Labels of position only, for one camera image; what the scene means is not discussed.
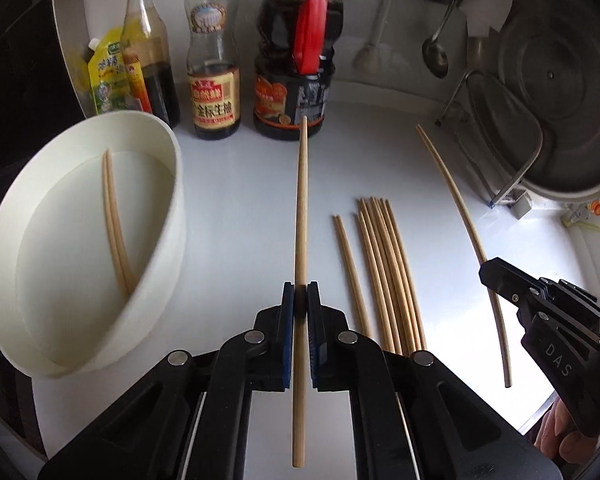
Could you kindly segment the person right hand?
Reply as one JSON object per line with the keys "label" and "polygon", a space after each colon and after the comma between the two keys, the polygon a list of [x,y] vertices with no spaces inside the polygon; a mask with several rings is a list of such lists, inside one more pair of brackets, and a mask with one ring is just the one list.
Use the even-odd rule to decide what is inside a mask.
{"label": "person right hand", "polygon": [[534,446],[550,460],[561,457],[568,464],[584,465],[600,447],[600,436],[582,434],[566,404],[558,399],[543,416]]}

